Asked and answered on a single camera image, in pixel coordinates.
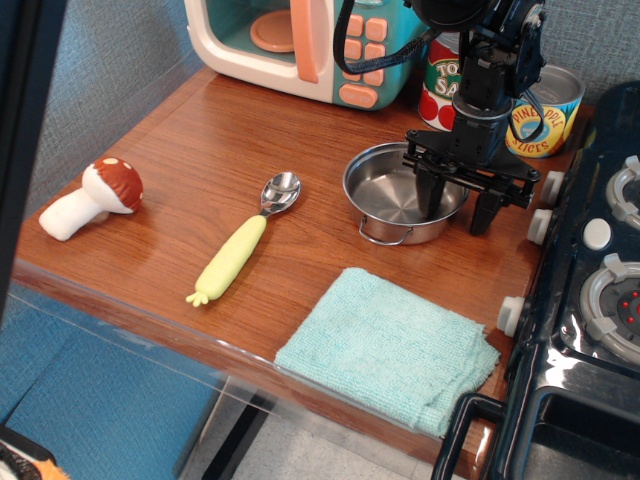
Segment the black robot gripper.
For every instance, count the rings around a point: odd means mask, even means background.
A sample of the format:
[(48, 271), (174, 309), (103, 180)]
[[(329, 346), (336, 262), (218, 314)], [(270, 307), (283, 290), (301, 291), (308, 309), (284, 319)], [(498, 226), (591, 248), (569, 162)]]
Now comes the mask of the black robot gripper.
[(404, 163), (416, 174), (418, 207), (436, 216), (446, 182), (480, 192), (471, 221), (473, 236), (484, 234), (502, 206), (526, 209), (541, 174), (512, 154), (505, 137), (514, 101), (478, 108), (460, 97), (451, 131), (409, 130)]

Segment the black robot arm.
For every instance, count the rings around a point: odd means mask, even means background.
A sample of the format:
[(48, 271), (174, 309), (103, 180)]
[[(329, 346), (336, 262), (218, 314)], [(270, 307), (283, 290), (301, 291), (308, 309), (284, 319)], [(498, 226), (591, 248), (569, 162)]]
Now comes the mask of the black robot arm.
[(546, 14), (540, 1), (413, 1), (433, 37), (459, 35), (461, 81), (449, 132), (410, 130), (404, 160), (416, 175), (418, 205), (434, 216), (451, 182), (478, 193), (470, 232), (484, 234), (499, 210), (527, 208), (538, 170), (505, 143), (517, 99), (543, 111), (530, 91), (545, 61), (541, 33)]

